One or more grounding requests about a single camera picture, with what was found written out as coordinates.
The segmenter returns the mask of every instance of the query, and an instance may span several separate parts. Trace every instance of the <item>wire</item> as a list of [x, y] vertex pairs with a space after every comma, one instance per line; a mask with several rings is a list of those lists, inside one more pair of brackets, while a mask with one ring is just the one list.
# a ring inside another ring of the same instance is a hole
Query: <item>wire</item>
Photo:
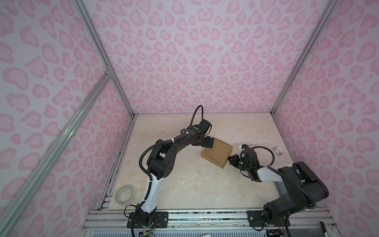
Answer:
[[203, 120], [203, 118], [204, 118], [204, 108], [203, 108], [202, 105], [199, 105], [199, 106], [195, 109], [195, 112], [194, 112], [193, 115], [192, 115], [191, 123], [189, 124], [190, 126], [192, 125], [192, 123], [193, 123], [193, 119], [195, 118], [195, 115], [196, 115], [196, 112], [197, 112], [197, 110], [198, 110], [200, 107], [201, 107], [201, 119]]
[[204, 134], [204, 136], [207, 136], [208, 134], [210, 134], [211, 130], [212, 130], [212, 124], [211, 124], [211, 128], [209, 129], [209, 132], [207, 134]]
[[292, 179], [290, 179], [287, 175], [280, 173], [276, 169], [272, 168], [271, 165], [267, 165], [267, 168], [269, 168], [272, 172], [280, 175], [283, 179], [293, 184], [300, 192], [302, 192], [307, 197], [308, 201], [310, 202], [311, 208], [316, 207], [316, 203], [313, 200], [313, 198], [304, 189], [302, 189], [299, 185], [297, 185]]
[[[253, 224], [254, 224], [254, 221], [256, 221], [256, 220], [261, 220], [261, 221], [263, 222], [263, 226], [262, 226], [261, 229], [256, 229], [256, 228], [254, 227]], [[252, 226], [253, 226], [254, 230], [256, 230], [256, 231], [258, 231], [258, 232], [261, 232], [261, 231], [263, 230], [263, 228], [265, 227], [265, 222], [263, 221], [263, 219], [253, 219]]]
[[284, 233], [284, 225], [283, 225], [282, 221], [280, 221], [279, 223], [280, 223], [280, 224], [279, 224], [279, 230], [280, 230], [280, 225], [282, 225], [282, 230], [281, 230], [281, 232]]
[[289, 213], [287, 213], [284, 219], [285, 231], [287, 232], [288, 237], [292, 237], [290, 230], [288, 229], [288, 217], [290, 217]]
[[246, 176], [246, 175], [244, 175], [244, 174], [242, 173], [242, 170], [241, 170], [241, 169], [240, 169], [240, 172], [241, 172], [241, 174], [242, 174], [243, 176], [248, 177], [248, 178], [250, 179], [249, 176]]
[[157, 219], [154, 219], [154, 220], [155, 220], [155, 225], [153, 227], [153, 233], [157, 231], [157, 223], [158, 223]]
[[154, 223], [153, 227], [150, 230], [148, 230], [148, 231], [152, 231], [155, 228], [155, 226], [157, 225], [157, 219], [154, 219], [153, 223]]
[[273, 165], [273, 164], [274, 164], [274, 161], [275, 161], [275, 155], [274, 155], [274, 153], [273, 153], [270, 149], [268, 149], [267, 147], [264, 147], [264, 146], [254, 146], [254, 147], [250, 147], [250, 148], [251, 148], [251, 149], [255, 149], [255, 148], [263, 148], [263, 149], [268, 150], [268, 151], [271, 153], [271, 155], [273, 156], [273, 158], [272, 158], [272, 160], [271, 160], [271, 162], [270, 162], [269, 165]]
[[128, 206], [133, 206], [133, 207], [137, 207], [136, 205], [133, 205], [133, 204], [130, 204], [130, 205], [127, 205], [126, 207], [125, 207], [125, 209], [124, 209], [124, 216], [126, 217], [126, 218], [128, 218], [129, 219], [129, 216], [127, 216], [126, 215], [126, 208], [128, 208]]
[[[163, 141], [163, 142], [159, 142], [159, 143], [155, 143], [154, 145], [150, 146], [149, 148], [147, 148], [141, 155], [141, 157], [139, 158], [139, 167], [141, 168], [141, 170], [143, 172], [145, 172], [148, 176], [149, 176], [149, 179], [150, 181], [153, 181], [153, 176], [143, 167], [142, 165], [142, 160], [144, 158], [144, 156], [150, 151], [152, 150], [153, 148], [157, 147], [157, 146], [161, 146], [161, 145], [166, 145], [166, 144], [171, 144], [173, 143], [172, 140], [168, 140], [168, 141]], [[144, 200], [147, 200], [149, 194], [150, 194], [150, 190], [151, 190], [151, 185], [152, 185], [152, 182], [149, 182], [149, 186], [147, 188], [147, 192], [146, 192], [146, 196], [144, 197]], [[132, 236], [133, 237], [136, 237], [135, 234], [134, 234], [134, 223], [136, 221], [136, 217], [137, 217], [137, 213], [138, 211], [140, 210], [141, 206], [145, 203], [145, 201], [142, 201], [141, 203], [139, 203], [136, 207], [136, 210], [135, 210], [135, 214], [133, 215], [133, 219], [132, 219], [132, 227], [131, 227], [131, 231], [132, 231]]]

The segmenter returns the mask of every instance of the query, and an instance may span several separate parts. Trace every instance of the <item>robotic arm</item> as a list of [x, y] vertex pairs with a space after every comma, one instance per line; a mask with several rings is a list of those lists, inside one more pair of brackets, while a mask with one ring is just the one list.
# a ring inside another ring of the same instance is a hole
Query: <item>robotic arm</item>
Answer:
[[[242, 171], [247, 171], [252, 181], [283, 182], [287, 193], [263, 206], [262, 219], [268, 226], [277, 224], [279, 221], [288, 221], [288, 216], [300, 212], [306, 208], [316, 207], [316, 202], [329, 196], [329, 191], [323, 182], [312, 172], [304, 162], [296, 162], [290, 166], [274, 169], [274, 154], [265, 147], [257, 146], [250, 148], [246, 144], [240, 156], [234, 155], [228, 158], [230, 164]], [[259, 164], [256, 148], [267, 149], [273, 156], [273, 160], [267, 167]]]
[[[141, 155], [139, 166], [149, 176], [149, 179], [144, 198], [136, 206], [135, 214], [131, 220], [133, 236], [135, 236], [133, 230], [135, 223], [145, 228], [153, 226], [158, 194], [163, 180], [170, 175], [174, 168], [176, 154], [190, 144], [213, 148], [214, 139], [206, 136], [206, 132], [212, 125], [203, 118], [198, 125], [192, 125], [194, 116], [200, 107], [202, 108], [200, 105], [195, 110], [190, 126], [182, 129], [179, 136], [167, 141], [158, 140]], [[267, 225], [276, 224], [284, 217], [286, 217], [286, 223], [289, 215], [305, 208], [315, 208], [316, 202], [328, 197], [329, 192], [326, 186], [304, 162], [297, 162], [276, 170], [271, 167], [274, 163], [274, 154], [270, 149], [265, 147], [250, 148], [247, 145], [242, 145], [242, 148], [243, 151], [240, 156], [234, 155], [228, 158], [232, 166], [241, 171], [247, 171], [248, 177], [252, 181], [284, 182], [287, 189], [287, 194], [264, 205], [262, 219]], [[256, 148], [264, 148], [271, 152], [273, 160], [267, 167], [259, 164], [257, 154], [254, 151]], [[146, 170], [142, 166], [142, 159], [150, 150], [152, 151], [147, 160], [148, 169]]]
[[159, 139], [155, 143], [157, 146], [152, 149], [147, 160], [147, 172], [150, 175], [144, 193], [145, 198], [139, 204], [141, 207], [138, 211], [136, 208], [137, 222], [142, 226], [149, 227], [153, 223], [154, 212], [157, 209], [158, 193], [163, 180], [170, 175], [174, 168], [176, 154], [190, 144], [213, 148], [214, 138], [204, 135], [211, 126], [207, 120], [202, 119], [198, 125], [190, 125], [186, 129], [182, 129], [179, 136], [166, 142]]

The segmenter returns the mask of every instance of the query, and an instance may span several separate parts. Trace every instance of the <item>black cable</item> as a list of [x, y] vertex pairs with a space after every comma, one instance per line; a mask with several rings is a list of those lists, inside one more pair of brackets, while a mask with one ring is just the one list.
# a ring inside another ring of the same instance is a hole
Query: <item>black cable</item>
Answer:
[[140, 210], [141, 206], [145, 203], [145, 201], [142, 201], [140, 204], [137, 205], [136, 207], [136, 210], [134, 212], [134, 215], [133, 215], [133, 219], [132, 219], [132, 226], [130, 228], [130, 230], [132, 231], [132, 236], [133, 237], [136, 237], [135, 234], [134, 234], [134, 223], [136, 222], [136, 218], [137, 218], [137, 213], [138, 211]]
[[265, 222], [264, 222], [262, 219], [253, 219], [253, 223], [254, 223], [254, 221], [256, 221], [256, 220], [261, 220], [261, 221], [263, 222], [262, 228], [261, 228], [261, 229], [256, 229], [256, 228], [254, 227], [254, 225], [253, 225], [253, 228], [254, 228], [254, 230], [256, 230], [256, 231], [261, 232], [261, 231], [263, 230], [263, 228], [265, 227]]
[[280, 175], [283, 179], [293, 184], [300, 192], [302, 192], [307, 197], [308, 201], [310, 202], [311, 208], [316, 207], [316, 203], [313, 200], [313, 198], [304, 189], [302, 189], [299, 185], [297, 185], [292, 179], [290, 179], [287, 175], [280, 173], [276, 169], [272, 168], [270, 165], [267, 165], [267, 168], [269, 168], [272, 172], [276, 173], [277, 175]]
[[212, 124], [211, 124], [211, 127], [209, 129], [209, 132], [207, 134], [204, 134], [204, 136], [207, 136], [208, 134], [210, 134], [211, 130], [212, 130]]
[[243, 173], [242, 173], [242, 170], [240, 169], [240, 172], [241, 172], [241, 174], [243, 175], [243, 176], [245, 176], [245, 177], [247, 177], [247, 178], [249, 178], [250, 179], [250, 177], [249, 176], [246, 176], [246, 175], [244, 175]]
[[[150, 146], [149, 148], [147, 148], [143, 153], [142, 155], [140, 156], [139, 158], [139, 167], [141, 168], [141, 170], [143, 172], [145, 172], [148, 176], [149, 176], [149, 180], [150, 181], [153, 181], [153, 177], [151, 176], [151, 174], [143, 167], [142, 165], [142, 160], [144, 158], [144, 156], [150, 151], [152, 150], [153, 148], [157, 147], [157, 146], [161, 146], [161, 145], [166, 145], [166, 144], [171, 144], [173, 143], [172, 140], [168, 140], [168, 141], [163, 141], [163, 142], [159, 142], [159, 143], [155, 143], [154, 145]], [[144, 200], [147, 200], [149, 194], [150, 194], [150, 190], [151, 190], [151, 184], [152, 182], [149, 182], [149, 186], [147, 188], [147, 192], [146, 192], [146, 196], [144, 197]], [[137, 213], [138, 211], [140, 210], [141, 206], [145, 203], [145, 201], [142, 201], [140, 204], [137, 205], [136, 207], [136, 210], [134, 212], [134, 216], [133, 216], [133, 219], [132, 219], [132, 227], [131, 227], [131, 231], [132, 231], [132, 236], [135, 237], [135, 234], [134, 234], [134, 223], [136, 221], [136, 216], [137, 216]]]
[[250, 147], [250, 148], [251, 148], [251, 149], [255, 149], [255, 148], [263, 148], [263, 149], [268, 150], [268, 151], [271, 153], [271, 155], [273, 156], [273, 158], [272, 158], [272, 160], [271, 160], [271, 162], [270, 162], [269, 165], [273, 165], [273, 164], [274, 164], [274, 161], [275, 161], [275, 155], [274, 155], [274, 153], [271, 151], [271, 149], [268, 149], [267, 147], [264, 147], [264, 146], [254, 146], [254, 147]]
[[175, 142], [181, 141], [183, 138], [185, 138], [188, 135], [188, 133], [181, 132], [179, 136], [175, 137]]
[[285, 219], [284, 219], [284, 225], [285, 225], [285, 231], [287, 232], [288, 237], [292, 237], [290, 230], [288, 229], [288, 226], [287, 226], [289, 217], [290, 217], [290, 214], [287, 213], [287, 215], [285, 216]]
[[200, 107], [201, 107], [201, 119], [204, 118], [204, 108], [203, 108], [202, 105], [199, 105], [199, 106], [195, 109], [195, 112], [194, 112], [193, 115], [192, 115], [191, 123], [189, 124], [190, 126], [192, 125], [192, 123], [193, 123], [193, 119], [195, 118], [195, 115], [196, 115], [196, 112], [197, 112], [197, 110], [198, 110]]
[[127, 205], [126, 207], [125, 207], [125, 209], [124, 209], [124, 216], [126, 217], [126, 218], [128, 218], [129, 219], [129, 216], [126, 216], [126, 208], [128, 208], [128, 206], [133, 206], [133, 207], [137, 207], [136, 205], [133, 205], [133, 204], [130, 204], [130, 205]]

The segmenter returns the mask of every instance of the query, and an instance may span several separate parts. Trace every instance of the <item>brown cardboard box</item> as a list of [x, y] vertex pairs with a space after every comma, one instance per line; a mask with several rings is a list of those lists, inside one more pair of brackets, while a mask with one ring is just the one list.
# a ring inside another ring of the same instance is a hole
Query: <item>brown cardboard box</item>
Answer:
[[205, 148], [201, 153], [201, 157], [221, 168], [224, 168], [232, 150], [233, 147], [231, 145], [215, 139], [213, 148]]

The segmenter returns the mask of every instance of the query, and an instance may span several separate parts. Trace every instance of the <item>beige marble surface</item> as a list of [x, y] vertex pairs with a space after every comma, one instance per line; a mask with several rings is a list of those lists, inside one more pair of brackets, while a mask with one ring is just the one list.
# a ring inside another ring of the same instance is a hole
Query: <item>beige marble surface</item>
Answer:
[[[201, 114], [196, 115], [198, 124]], [[238, 154], [238, 146], [279, 145], [285, 155], [276, 156], [273, 166], [292, 164], [292, 159], [269, 113], [205, 114], [204, 119], [213, 125], [210, 136], [233, 146], [232, 155]], [[142, 199], [147, 175], [138, 166], [142, 152], [156, 140], [167, 140], [187, 128], [191, 115], [139, 115], [116, 182], [114, 194], [120, 187], [130, 184], [137, 191], [135, 203]], [[263, 207], [278, 198], [274, 182], [252, 182], [229, 164], [222, 169], [200, 156], [204, 148], [187, 146], [175, 160], [172, 173], [164, 180], [158, 197], [158, 209], [237, 208]], [[264, 149], [255, 150], [261, 165], [271, 161]], [[109, 210], [121, 210], [124, 206], [111, 199]]]

